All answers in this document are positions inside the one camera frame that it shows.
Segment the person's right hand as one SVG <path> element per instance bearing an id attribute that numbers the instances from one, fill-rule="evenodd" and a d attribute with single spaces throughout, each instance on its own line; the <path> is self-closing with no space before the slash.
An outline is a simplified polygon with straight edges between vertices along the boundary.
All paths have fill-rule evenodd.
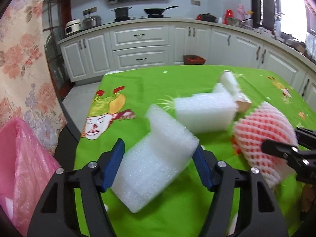
<path id="1" fill-rule="evenodd" d="M 305 184 L 302 192 L 302 212 L 309 212 L 315 203 L 315 186 Z"/>

